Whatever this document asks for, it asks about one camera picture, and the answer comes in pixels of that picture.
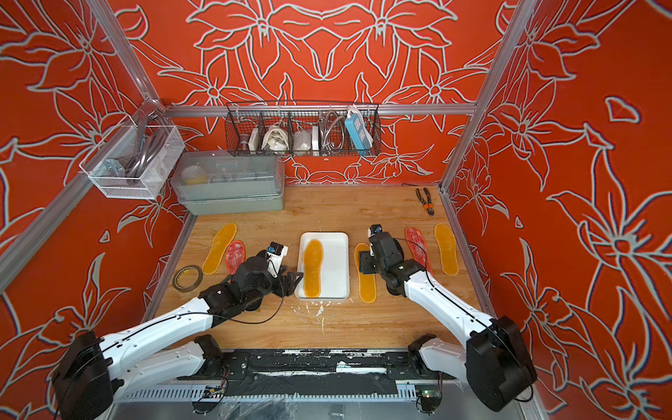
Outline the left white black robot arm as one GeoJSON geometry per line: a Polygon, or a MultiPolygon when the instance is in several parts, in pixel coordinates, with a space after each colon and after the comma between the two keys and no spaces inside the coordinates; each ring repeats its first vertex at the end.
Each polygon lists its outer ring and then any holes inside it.
{"type": "Polygon", "coordinates": [[[262,252],[155,320],[103,337],[84,332],[52,376],[57,417],[96,419],[137,390],[173,378],[222,375],[224,354],[208,330],[255,311],[270,294],[294,294],[304,275],[287,271],[282,260],[262,252]]]}

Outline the white plastic storage tray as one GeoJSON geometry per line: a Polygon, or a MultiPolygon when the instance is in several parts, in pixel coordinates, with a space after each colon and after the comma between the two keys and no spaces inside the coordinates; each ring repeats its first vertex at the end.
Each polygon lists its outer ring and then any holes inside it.
{"type": "Polygon", "coordinates": [[[303,273],[303,254],[307,243],[312,239],[319,240],[324,248],[321,293],[316,299],[307,299],[304,294],[303,278],[297,286],[295,296],[305,301],[343,301],[347,299],[350,294],[348,236],[343,232],[306,232],[302,234],[297,268],[303,273]]]}

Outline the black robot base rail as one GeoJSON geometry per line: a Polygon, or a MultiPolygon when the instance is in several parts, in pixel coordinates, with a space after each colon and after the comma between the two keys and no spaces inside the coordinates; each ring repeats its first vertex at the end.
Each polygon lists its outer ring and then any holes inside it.
{"type": "Polygon", "coordinates": [[[179,385],[227,386],[226,395],[392,396],[399,385],[436,388],[453,379],[418,367],[405,349],[238,349],[207,362],[179,385]]]}

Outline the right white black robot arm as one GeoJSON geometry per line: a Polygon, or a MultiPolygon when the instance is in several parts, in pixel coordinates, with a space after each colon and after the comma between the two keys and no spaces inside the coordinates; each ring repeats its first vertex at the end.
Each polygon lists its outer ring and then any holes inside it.
{"type": "Polygon", "coordinates": [[[399,240],[383,227],[369,228],[369,250],[358,254],[359,271],[379,275],[388,292],[421,306],[455,337],[462,350],[432,334],[409,351],[420,366],[465,383],[491,411],[501,411],[525,390],[532,391],[537,371],[516,322],[475,309],[436,280],[426,267],[404,256],[399,240]]]}

